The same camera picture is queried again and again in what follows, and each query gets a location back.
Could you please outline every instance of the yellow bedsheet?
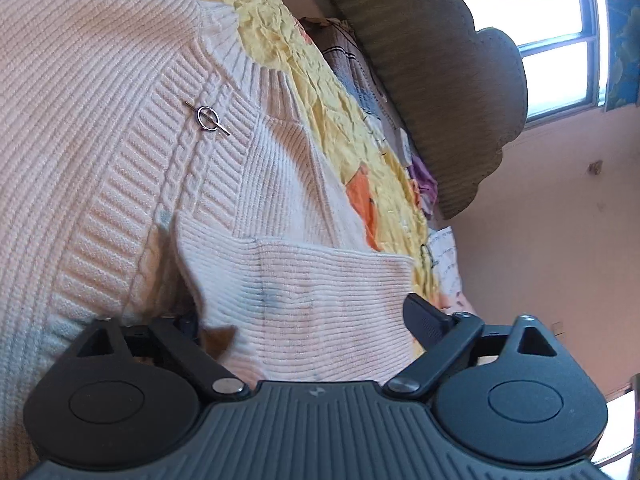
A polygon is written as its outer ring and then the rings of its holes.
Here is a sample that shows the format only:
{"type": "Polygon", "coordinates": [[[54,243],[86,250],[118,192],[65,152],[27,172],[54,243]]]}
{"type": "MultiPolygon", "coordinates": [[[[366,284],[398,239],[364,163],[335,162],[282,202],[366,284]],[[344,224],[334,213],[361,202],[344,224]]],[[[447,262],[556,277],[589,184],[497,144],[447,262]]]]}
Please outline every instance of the yellow bedsheet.
{"type": "Polygon", "coordinates": [[[234,6],[245,49],[257,62],[289,73],[298,101],[318,145],[346,184],[361,162],[369,168],[370,191],[378,213],[376,242],[385,252],[415,261],[414,290],[434,298],[435,284],[420,246],[426,220],[414,206],[406,172],[388,150],[380,155],[364,113],[347,93],[322,54],[303,33],[281,0],[217,0],[234,6]]]}

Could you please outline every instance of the sweater cuff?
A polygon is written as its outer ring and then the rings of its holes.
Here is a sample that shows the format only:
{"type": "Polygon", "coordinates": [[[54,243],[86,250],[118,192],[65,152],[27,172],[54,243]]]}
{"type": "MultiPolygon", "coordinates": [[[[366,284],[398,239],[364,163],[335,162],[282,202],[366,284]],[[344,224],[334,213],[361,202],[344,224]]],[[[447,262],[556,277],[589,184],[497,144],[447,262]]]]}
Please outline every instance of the sweater cuff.
{"type": "Polygon", "coordinates": [[[412,360],[408,257],[234,238],[185,214],[174,248],[201,327],[238,329],[220,362],[251,385],[382,382],[412,360]]]}

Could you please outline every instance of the scalloped headboard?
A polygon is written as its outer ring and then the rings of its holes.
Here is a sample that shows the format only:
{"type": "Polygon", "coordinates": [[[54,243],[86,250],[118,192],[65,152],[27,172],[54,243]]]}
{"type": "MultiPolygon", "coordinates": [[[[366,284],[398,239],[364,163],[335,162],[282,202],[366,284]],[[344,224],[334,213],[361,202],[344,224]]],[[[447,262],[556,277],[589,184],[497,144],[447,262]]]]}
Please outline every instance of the scalloped headboard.
{"type": "Polygon", "coordinates": [[[522,131],[527,81],[516,45],[476,32],[462,0],[333,0],[438,180],[445,218],[465,209],[522,131]]]}

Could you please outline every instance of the white wall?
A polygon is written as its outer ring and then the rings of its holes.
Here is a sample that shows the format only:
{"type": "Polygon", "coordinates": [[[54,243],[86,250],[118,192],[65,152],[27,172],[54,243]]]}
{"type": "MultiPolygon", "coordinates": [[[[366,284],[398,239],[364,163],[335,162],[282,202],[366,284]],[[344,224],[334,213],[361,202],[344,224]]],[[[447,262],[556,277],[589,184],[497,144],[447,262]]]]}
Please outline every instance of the white wall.
{"type": "MultiPolygon", "coordinates": [[[[284,1],[296,16],[335,12],[284,1]]],[[[605,393],[640,372],[640,108],[525,131],[451,225],[465,293],[488,322],[561,321],[605,393]],[[602,174],[588,175],[599,159],[602,174]]]]}

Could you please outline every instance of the sweater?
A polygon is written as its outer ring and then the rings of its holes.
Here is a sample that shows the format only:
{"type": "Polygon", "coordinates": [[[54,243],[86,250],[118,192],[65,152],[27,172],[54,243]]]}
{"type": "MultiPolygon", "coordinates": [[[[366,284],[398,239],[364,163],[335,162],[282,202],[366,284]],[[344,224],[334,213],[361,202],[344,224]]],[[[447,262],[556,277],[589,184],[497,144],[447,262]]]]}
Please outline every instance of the sweater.
{"type": "Polygon", "coordinates": [[[245,381],[386,380],[411,260],[372,252],[291,83],[201,0],[0,0],[0,478],[22,406],[96,317],[236,327],[245,381]],[[207,105],[230,132],[200,127],[207,105]]]}

